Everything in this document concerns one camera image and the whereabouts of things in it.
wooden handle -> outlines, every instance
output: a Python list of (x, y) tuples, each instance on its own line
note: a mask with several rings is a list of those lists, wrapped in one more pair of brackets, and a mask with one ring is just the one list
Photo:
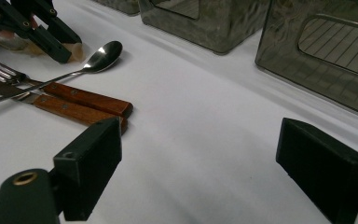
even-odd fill
[[(101, 119), (117, 117), (117, 115), (109, 114), (83, 105), (65, 102), (48, 95), (40, 95), (35, 101), (34, 106), (46, 110), (50, 113), (61, 117), (77, 121), (86, 125), (91, 125)], [(125, 118), (120, 117), (121, 133), (127, 130), (128, 122)]]
[(130, 116), (133, 109), (130, 102), (90, 91), (82, 91), (56, 82), (50, 83), (42, 90), (48, 94), (62, 98), (65, 101), (118, 115), (126, 119)]

black clamp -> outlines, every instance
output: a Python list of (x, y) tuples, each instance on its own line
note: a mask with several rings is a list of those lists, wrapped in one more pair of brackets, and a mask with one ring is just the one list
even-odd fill
[[(48, 56), (59, 63), (67, 63), (71, 52), (62, 43), (81, 43), (80, 37), (57, 17), (51, 0), (0, 0), (0, 31), (8, 30), (24, 39), (30, 39)], [(33, 28), (32, 15), (43, 21)]]
[(54, 157), (47, 172), (32, 169), (8, 178), (0, 188), (0, 224), (87, 220), (121, 161), (117, 118), (99, 121)]

silverware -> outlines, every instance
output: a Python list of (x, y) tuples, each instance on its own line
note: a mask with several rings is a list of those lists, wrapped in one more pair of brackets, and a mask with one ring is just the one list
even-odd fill
[[(26, 74), (2, 63), (0, 63), (0, 81), (5, 82), (8, 85), (26, 83), (28, 85), (35, 86), (43, 83), (41, 81), (30, 79)], [(68, 102), (84, 105), (124, 118), (128, 118), (133, 110), (133, 106), (130, 102), (118, 100), (94, 92), (82, 91), (80, 89), (72, 88), (56, 82), (52, 82), (39, 90)]]
[(10, 99), (16, 96), (20, 96), (28, 91), (34, 91), (40, 88), (43, 88), (47, 86), (48, 84), (52, 82), (59, 81), (61, 79), (67, 78), (67, 77), (77, 77), (86, 73), (98, 73), (106, 68), (110, 67), (120, 56), (120, 53), (123, 49), (123, 46), (118, 41), (112, 41), (107, 44), (105, 44), (103, 47), (99, 48), (92, 56), (89, 58), (89, 61), (86, 62), (86, 64), (83, 66), (83, 68), (79, 71), (75, 71), (72, 73), (68, 73), (66, 75), (53, 78), (52, 80), (49, 80), (47, 82), (43, 82), (41, 84), (35, 85), (33, 87), (27, 88), (22, 91), (18, 91), (16, 93), (11, 93), (9, 95), (4, 95), (0, 97), (0, 102), (4, 101), (6, 99)]
[[(39, 95), (31, 91), (23, 93), (23, 90), (20, 88), (9, 86), (3, 82), (0, 82), (0, 95), (17, 95), (20, 92), (22, 92), (20, 96), (12, 97), (12, 99), (26, 104), (34, 105), (37, 108), (86, 125), (91, 125), (101, 119), (117, 117), (113, 114), (109, 114), (83, 105), (72, 104), (58, 98), (48, 96), (46, 94)], [(127, 121), (124, 118), (120, 118), (120, 120), (122, 132), (124, 132), (127, 129)]]

spoon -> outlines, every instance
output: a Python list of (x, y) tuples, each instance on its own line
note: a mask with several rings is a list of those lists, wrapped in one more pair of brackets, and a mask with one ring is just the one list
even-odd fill
[(39, 85), (35, 85), (33, 87), (24, 89), (23, 91), (18, 91), (16, 93), (5, 95), (0, 97), (0, 102), (4, 101), (6, 99), (10, 99), (16, 96), (23, 95), (24, 93), (27, 93), (28, 91), (34, 91), (40, 88), (43, 88), (47, 86), (48, 84), (52, 82), (57, 82), (61, 79), (67, 78), (67, 77), (77, 77), (86, 73), (93, 74), (93, 73), (99, 73), (105, 70), (106, 68), (110, 67), (120, 56), (121, 51), (123, 50), (123, 46), (118, 41), (111, 41), (107, 44), (105, 44), (103, 47), (100, 47), (86, 62), (86, 64), (83, 66), (81, 70), (68, 73), (66, 75), (53, 78), (52, 80), (43, 82)]

white surface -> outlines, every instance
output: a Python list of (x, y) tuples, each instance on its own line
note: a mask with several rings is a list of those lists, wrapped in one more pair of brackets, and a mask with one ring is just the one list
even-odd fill
[[(282, 118), (308, 122), (358, 151), (358, 116), (260, 71), (261, 32), (216, 56), (140, 16), (88, 0), (54, 4), (89, 56), (111, 40), (124, 46), (112, 69), (64, 83), (135, 107), (123, 161), (87, 223), (329, 223), (275, 161)], [(39, 80), (82, 66), (4, 49), (0, 61)], [(50, 170), (52, 157), (86, 128), (1, 103), (0, 184), (25, 169)]]

